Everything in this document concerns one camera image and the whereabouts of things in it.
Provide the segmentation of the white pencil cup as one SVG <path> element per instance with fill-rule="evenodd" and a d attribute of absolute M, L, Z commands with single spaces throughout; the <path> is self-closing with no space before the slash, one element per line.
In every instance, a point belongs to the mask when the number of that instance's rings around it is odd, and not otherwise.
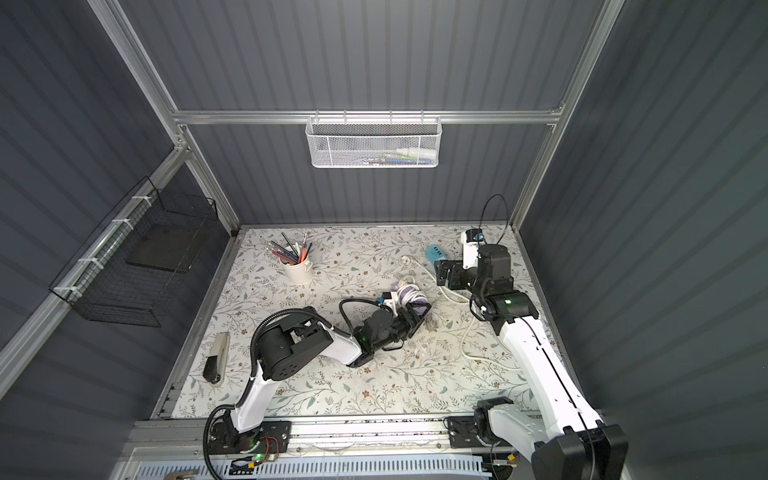
<path fill-rule="evenodd" d="M 311 260 L 304 260 L 298 264 L 283 264 L 282 267 L 288 282 L 292 285 L 306 285 L 313 279 L 314 265 Z"/>

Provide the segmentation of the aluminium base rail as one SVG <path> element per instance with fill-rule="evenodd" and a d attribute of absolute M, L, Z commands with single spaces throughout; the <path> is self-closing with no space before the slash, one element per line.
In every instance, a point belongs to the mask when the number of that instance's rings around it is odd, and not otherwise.
<path fill-rule="evenodd" d="M 481 443 L 453 448 L 444 413 L 352 416 L 296 416 L 291 423 L 288 457 L 313 455 L 365 455 L 406 453 L 485 453 Z M 131 430 L 121 457 L 178 455 L 202 457 L 205 420 L 171 419 L 138 421 Z"/>

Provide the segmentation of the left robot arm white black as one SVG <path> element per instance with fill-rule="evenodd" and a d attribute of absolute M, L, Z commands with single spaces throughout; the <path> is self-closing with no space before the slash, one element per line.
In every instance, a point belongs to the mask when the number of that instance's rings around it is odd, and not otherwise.
<path fill-rule="evenodd" d="M 206 419 L 205 454 L 251 453 L 270 439 L 262 423 L 279 383 L 298 373 L 319 356 L 349 368 L 362 367 L 380 350 L 410 339 L 430 313 L 426 300 L 392 306 L 382 301 L 350 298 L 339 302 L 374 306 L 376 310 L 350 332 L 337 329 L 311 306 L 289 308 L 268 316 L 250 341 L 250 374 L 234 404 L 216 407 Z"/>

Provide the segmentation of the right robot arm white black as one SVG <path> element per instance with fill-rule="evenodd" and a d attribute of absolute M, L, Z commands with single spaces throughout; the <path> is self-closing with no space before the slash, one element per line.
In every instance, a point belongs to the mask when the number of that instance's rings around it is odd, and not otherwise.
<path fill-rule="evenodd" d="M 504 398 L 483 401 L 476 408 L 479 436 L 508 443 L 537 479 L 621 478 L 628 439 L 591 407 L 557 357 L 534 303 L 514 286 L 508 249 L 483 243 L 467 248 L 471 262 L 434 261 L 436 282 L 469 293 L 471 313 L 512 352 L 541 415 L 532 419 Z"/>

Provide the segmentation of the black beige stapler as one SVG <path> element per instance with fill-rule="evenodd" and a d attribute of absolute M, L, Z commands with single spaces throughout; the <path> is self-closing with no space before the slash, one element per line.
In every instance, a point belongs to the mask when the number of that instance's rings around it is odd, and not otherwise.
<path fill-rule="evenodd" d="M 221 332 L 211 345 L 202 372 L 204 380 L 211 385 L 219 384 L 225 376 L 229 344 L 230 334 Z"/>

